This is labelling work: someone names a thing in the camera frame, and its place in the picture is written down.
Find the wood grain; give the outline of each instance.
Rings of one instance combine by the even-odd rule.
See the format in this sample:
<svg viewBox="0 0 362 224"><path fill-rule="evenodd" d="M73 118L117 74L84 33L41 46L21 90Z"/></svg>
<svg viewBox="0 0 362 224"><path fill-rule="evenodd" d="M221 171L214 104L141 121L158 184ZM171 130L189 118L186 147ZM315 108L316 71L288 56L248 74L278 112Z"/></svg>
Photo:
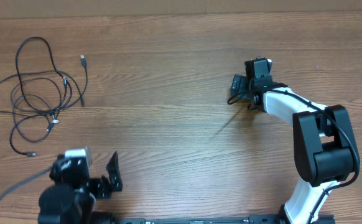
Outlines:
<svg viewBox="0 0 362 224"><path fill-rule="evenodd" d="M233 75L260 55L274 61L277 82L348 108L361 175L332 192L321 212L335 214L338 223L362 223L362 12L0 20L0 80L15 72L18 45L35 35L50 42L57 68L82 86L79 55L86 56L86 106L61 113L41 143L14 136L16 147L36 151L35 158L12 152L12 118L0 114L0 193L64 150L88 145L91 175L104 174L118 151L124 182L123 192L98 202L97 210L144 218L276 213L298 179L292 128L247 111L246 103L226 105ZM40 42L27 45L19 63L23 72L51 69ZM0 108L11 108L16 83L0 87ZM51 105L58 99L45 82L27 91ZM37 138L46 127L33 120L22 130ZM37 223L37 201L50 184L41 177L6 197L0 223Z"/></svg>

